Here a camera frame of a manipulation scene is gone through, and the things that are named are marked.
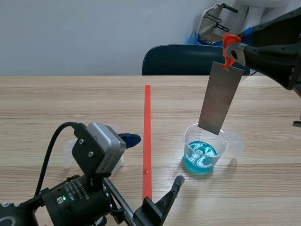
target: dark blue chair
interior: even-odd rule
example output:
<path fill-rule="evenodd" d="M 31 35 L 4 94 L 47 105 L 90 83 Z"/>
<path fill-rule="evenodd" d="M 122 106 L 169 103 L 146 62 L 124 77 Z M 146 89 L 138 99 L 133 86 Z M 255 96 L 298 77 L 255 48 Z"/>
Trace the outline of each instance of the dark blue chair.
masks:
<path fill-rule="evenodd" d="M 222 47 L 203 45 L 165 45 L 152 48 L 144 57 L 142 75 L 209 75 L 212 62 L 224 63 Z M 233 67 L 250 74 L 250 69 Z"/>

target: plastic measuring cup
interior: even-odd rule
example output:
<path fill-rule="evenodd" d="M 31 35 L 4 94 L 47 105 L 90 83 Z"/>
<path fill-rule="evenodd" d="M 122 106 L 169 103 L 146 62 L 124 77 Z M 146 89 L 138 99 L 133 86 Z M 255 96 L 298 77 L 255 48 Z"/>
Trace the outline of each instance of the plastic measuring cup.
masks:
<path fill-rule="evenodd" d="M 209 172 L 219 158 L 228 150 L 229 144 L 234 145 L 235 158 L 240 157 L 244 144 L 237 133 L 225 133 L 222 130 L 215 135 L 193 124 L 188 127 L 182 137 L 184 142 L 184 162 L 193 172 Z"/>
<path fill-rule="evenodd" d="M 104 125 L 110 126 L 115 131 L 115 133 L 117 133 L 117 134 L 122 133 L 121 130 L 118 127 L 114 126 L 114 125 L 110 125 L 110 124 L 104 124 Z M 73 161 L 72 148 L 74 147 L 76 141 L 77 141 L 77 139 L 68 140 L 63 146 L 63 161 L 64 161 L 65 169 L 70 168 L 71 165 L 72 165 L 72 161 Z M 114 167 L 112 173 L 116 172 L 120 168 L 122 163 L 123 163 L 123 155 L 121 156 L 121 158 L 117 162 L 117 164 Z"/>

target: wood grain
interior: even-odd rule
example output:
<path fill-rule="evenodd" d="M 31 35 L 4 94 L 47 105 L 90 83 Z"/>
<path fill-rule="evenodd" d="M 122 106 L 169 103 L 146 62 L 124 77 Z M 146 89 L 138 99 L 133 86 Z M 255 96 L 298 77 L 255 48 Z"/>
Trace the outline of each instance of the wood grain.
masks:
<path fill-rule="evenodd" d="M 264 76 L 244 77 L 223 130 L 245 143 L 241 159 L 229 150 L 212 173 L 193 175 L 182 164 L 181 136 L 197 123 L 207 76 L 0 77 L 0 202 L 33 196 L 45 151 L 65 121 L 113 124 L 143 136 L 144 85 L 152 90 L 152 184 L 156 202 L 177 175 L 186 181 L 165 226 L 300 226 L 301 99 Z M 63 169 L 66 129 L 51 155 L 43 187 L 81 174 Z M 142 144 L 129 149 L 111 179 L 133 210 L 142 199 Z M 40 225 L 52 225 L 46 208 Z M 108 217 L 109 226 L 116 225 Z"/>

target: red line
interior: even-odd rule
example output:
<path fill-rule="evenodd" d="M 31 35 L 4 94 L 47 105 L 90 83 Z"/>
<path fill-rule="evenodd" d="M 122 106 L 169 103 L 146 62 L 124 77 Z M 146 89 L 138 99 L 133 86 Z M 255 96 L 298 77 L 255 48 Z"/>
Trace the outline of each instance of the red line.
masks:
<path fill-rule="evenodd" d="M 143 131 L 143 200 L 151 192 L 151 85 L 145 85 Z"/>

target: gray metal sheet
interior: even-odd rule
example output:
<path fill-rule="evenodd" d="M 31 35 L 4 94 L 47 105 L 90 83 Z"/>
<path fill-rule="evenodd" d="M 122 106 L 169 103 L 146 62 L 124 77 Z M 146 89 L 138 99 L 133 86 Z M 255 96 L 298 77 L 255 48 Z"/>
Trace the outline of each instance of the gray metal sheet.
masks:
<path fill-rule="evenodd" d="M 244 70 L 213 62 L 198 126 L 219 134 Z"/>

